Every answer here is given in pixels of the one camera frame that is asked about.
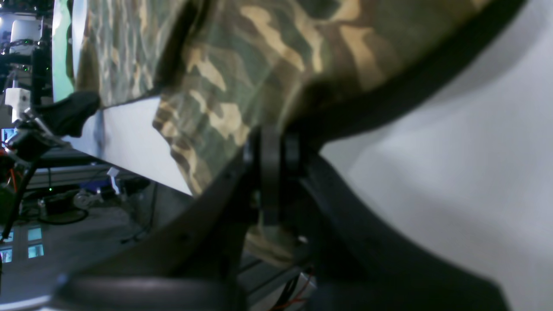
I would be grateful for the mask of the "image-left right gripper black finger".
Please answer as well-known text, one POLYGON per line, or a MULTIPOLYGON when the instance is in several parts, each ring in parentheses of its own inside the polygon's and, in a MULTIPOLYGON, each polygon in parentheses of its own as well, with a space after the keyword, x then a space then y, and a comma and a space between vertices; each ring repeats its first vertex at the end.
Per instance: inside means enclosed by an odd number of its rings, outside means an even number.
POLYGON ((51 105, 36 106, 36 113, 55 136, 79 138, 100 103, 101 98, 95 91, 77 91, 51 105))

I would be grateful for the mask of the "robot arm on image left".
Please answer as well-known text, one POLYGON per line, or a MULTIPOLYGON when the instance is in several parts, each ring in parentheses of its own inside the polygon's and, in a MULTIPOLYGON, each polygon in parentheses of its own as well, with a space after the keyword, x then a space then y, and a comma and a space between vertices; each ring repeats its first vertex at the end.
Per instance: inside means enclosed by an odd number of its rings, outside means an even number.
POLYGON ((67 147, 64 136, 79 138, 85 122, 99 110, 99 95, 93 91, 77 91, 53 104, 42 104, 41 89, 44 78, 39 74, 51 61, 51 51, 35 48, 30 56, 32 69, 32 90, 30 106, 16 119, 16 133, 3 146, 3 157, 7 158, 5 168, 16 165, 27 167, 18 186, 14 186, 15 195, 8 219, 2 232, 2 238, 9 237, 12 226, 19 215, 19 205, 31 177, 39 167, 41 157, 52 148, 67 147))

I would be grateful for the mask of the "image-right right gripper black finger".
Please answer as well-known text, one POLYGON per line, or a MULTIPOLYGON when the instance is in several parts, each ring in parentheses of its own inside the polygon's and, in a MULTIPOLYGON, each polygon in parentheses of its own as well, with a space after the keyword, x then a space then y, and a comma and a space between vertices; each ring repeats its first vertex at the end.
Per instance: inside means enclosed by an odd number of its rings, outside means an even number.
POLYGON ((246 311, 237 275, 250 226, 280 222, 282 138, 255 130, 189 208, 128 250, 64 279, 60 311, 246 311))
POLYGON ((409 240, 296 133, 283 138, 283 220, 306 237, 308 311, 507 311, 499 287, 409 240))

